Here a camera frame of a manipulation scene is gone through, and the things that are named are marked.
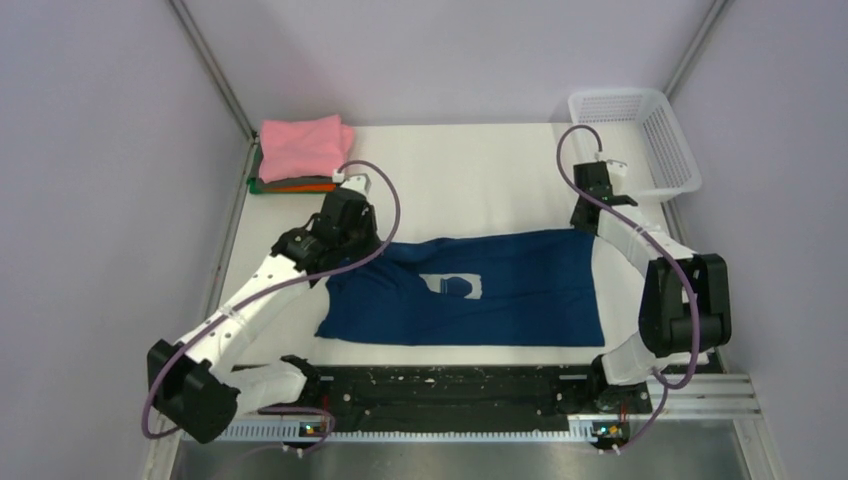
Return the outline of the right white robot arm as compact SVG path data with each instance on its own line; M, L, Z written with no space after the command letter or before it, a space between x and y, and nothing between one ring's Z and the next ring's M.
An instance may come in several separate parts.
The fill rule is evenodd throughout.
M701 353L729 342L728 266L720 255L699 254L650 223L634 199L614 192L606 164L578 164L567 182L578 194L572 226L613 246L644 280L636 332L591 364L587 400L612 412L674 355L689 354L686 375L692 377Z

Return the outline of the navy blue printed t-shirt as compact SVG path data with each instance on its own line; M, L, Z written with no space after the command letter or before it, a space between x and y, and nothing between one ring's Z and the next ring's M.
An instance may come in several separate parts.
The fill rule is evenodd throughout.
M327 281L316 334L400 346L601 347L593 243L574 229L393 243Z

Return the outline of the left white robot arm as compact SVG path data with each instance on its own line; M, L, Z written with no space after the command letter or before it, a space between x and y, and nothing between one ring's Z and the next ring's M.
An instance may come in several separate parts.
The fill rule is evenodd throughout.
M239 370L236 363L278 313L317 282L373 260L384 246L366 188L347 181L327 194L307 223L283 233L257 270L209 318L175 343L147 354L142 417L157 410L200 443L238 416L287 404L308 413L320 386L290 357Z

